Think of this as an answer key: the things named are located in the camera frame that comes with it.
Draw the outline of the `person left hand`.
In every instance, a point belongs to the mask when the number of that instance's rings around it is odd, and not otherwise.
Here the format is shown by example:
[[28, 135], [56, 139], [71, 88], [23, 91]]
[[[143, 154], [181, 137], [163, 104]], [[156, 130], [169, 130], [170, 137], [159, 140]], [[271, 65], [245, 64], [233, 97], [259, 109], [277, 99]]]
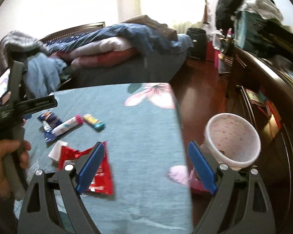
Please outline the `person left hand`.
[[16, 151], [19, 145], [20, 142], [17, 140], [3, 139], [0, 141], [0, 197], [4, 199], [11, 196], [11, 188], [4, 170], [3, 158]]

